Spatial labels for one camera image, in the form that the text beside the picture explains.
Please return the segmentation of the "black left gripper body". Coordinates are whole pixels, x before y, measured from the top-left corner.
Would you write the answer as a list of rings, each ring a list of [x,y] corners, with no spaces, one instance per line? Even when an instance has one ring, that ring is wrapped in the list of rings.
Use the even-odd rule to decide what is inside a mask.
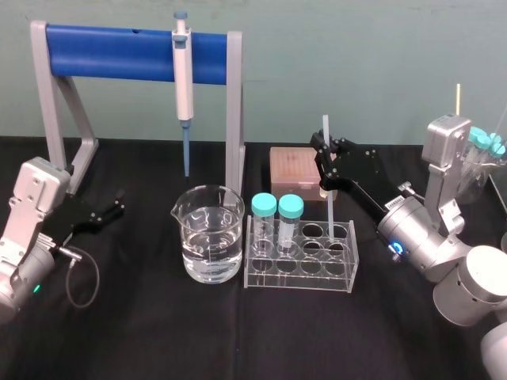
[[[57,246],[80,233],[97,233],[102,228],[97,212],[83,199],[66,194],[63,202],[43,221],[40,237]]]

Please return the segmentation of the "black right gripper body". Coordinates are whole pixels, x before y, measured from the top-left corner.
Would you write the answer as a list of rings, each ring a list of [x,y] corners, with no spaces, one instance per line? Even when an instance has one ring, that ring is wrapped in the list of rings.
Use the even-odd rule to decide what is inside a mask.
[[[386,203],[391,200],[391,182],[382,162],[371,149],[351,143],[351,162],[334,166],[332,177],[321,177],[321,187],[348,194],[375,224],[387,215]]]

